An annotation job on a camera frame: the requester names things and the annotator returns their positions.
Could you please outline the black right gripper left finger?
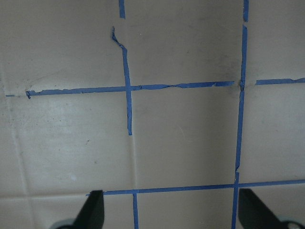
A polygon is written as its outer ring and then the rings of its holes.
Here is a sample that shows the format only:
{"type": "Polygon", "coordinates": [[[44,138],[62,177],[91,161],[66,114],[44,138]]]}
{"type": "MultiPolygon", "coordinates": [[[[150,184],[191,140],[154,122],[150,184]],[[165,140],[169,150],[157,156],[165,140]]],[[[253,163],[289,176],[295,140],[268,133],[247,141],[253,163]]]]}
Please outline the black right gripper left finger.
{"type": "Polygon", "coordinates": [[[102,229],[104,225],[104,198],[102,190],[91,191],[78,216],[73,229],[102,229]]]}

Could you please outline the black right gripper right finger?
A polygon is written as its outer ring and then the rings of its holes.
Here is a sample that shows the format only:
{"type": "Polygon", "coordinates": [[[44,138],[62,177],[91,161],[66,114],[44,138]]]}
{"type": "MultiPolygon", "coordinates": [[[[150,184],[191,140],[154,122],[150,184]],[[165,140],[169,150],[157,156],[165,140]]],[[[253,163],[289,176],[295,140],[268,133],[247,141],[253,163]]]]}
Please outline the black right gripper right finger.
{"type": "Polygon", "coordinates": [[[287,228],[249,188],[241,188],[239,190],[238,219],[244,229],[287,228]]]}

